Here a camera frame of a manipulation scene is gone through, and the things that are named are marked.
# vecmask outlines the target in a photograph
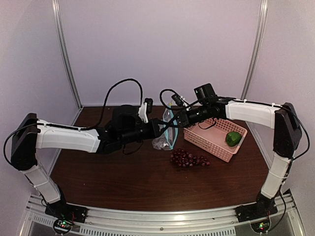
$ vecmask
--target brown tabletop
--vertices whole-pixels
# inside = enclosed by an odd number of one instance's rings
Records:
[[[106,108],[105,124],[113,107]],[[155,106],[151,117],[161,117]],[[76,125],[97,122],[99,107],[86,107]],[[245,122],[233,121],[248,127]],[[139,144],[127,145],[134,150]],[[180,169],[171,165],[170,152],[156,150],[147,140],[135,154],[122,151],[98,155],[62,150],[52,179],[62,188],[69,203],[123,210],[189,210],[225,207],[255,201],[268,167],[249,131],[239,152],[226,163],[187,142],[182,129],[175,148],[207,156],[209,167]]]

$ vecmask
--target bunch of grapes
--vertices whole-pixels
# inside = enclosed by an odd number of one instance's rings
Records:
[[[182,168],[193,166],[210,166],[210,162],[203,156],[194,156],[184,149],[176,149],[172,151],[170,162]]]

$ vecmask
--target plastic basket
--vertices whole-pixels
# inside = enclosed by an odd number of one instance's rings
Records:
[[[214,124],[214,122],[212,119],[207,119],[199,125],[202,128],[206,128]],[[241,141],[234,147],[229,147],[225,142],[226,135],[231,131],[239,132],[242,135]],[[185,140],[225,162],[229,162],[232,156],[237,153],[246,135],[247,129],[224,119],[217,120],[217,124],[207,130],[201,129],[198,125],[184,129]]]

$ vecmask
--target plastic bag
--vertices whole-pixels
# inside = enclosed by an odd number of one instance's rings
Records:
[[[163,113],[163,121],[169,122],[174,117],[171,110],[165,109]],[[160,129],[165,127],[165,125],[159,125]],[[152,140],[152,145],[155,149],[163,150],[173,150],[174,145],[178,136],[178,128],[169,127],[160,137]]]

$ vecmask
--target white wall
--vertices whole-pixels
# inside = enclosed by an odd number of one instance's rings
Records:
[[[155,104],[164,88],[193,101],[193,89],[205,83],[240,97],[259,10],[258,0],[60,1],[82,103],[101,105],[110,86],[130,77]],[[138,103],[138,88],[128,83],[109,104]]]
[[[292,190],[309,236],[315,235],[314,11],[313,0],[269,1],[265,35],[248,95],[249,100],[293,103],[310,134],[311,150],[294,163],[286,183]],[[255,128],[271,155],[273,132],[258,125]],[[303,138],[297,154],[305,148],[306,139]]]
[[[73,121],[77,110],[58,45],[51,0],[0,2],[0,101],[1,145],[29,112],[52,122]],[[38,152],[47,169],[54,154],[55,150]],[[17,234],[31,190],[1,153],[1,235]]]

